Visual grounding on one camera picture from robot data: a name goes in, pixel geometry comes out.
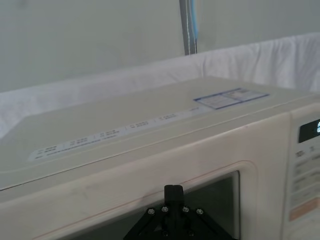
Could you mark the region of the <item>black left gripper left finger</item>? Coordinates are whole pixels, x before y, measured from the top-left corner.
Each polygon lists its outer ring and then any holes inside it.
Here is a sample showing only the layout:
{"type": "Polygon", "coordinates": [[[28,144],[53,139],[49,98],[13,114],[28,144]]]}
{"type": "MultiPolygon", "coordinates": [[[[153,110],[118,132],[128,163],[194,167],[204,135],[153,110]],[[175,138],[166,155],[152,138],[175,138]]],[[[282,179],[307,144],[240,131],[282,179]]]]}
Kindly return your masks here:
{"type": "Polygon", "coordinates": [[[168,240],[174,228],[174,186],[164,187],[164,205],[148,208],[125,235],[125,240],[168,240]]]}

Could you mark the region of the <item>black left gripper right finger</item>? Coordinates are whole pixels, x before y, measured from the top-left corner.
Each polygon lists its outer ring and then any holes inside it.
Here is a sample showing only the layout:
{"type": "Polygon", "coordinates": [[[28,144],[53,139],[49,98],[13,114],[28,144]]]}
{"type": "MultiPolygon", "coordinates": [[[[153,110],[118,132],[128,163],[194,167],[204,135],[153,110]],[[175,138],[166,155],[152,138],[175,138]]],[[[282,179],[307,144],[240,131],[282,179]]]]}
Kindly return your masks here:
{"type": "Polygon", "coordinates": [[[232,236],[202,208],[185,205],[181,185],[173,186],[173,238],[175,240],[230,240],[232,236]]]}

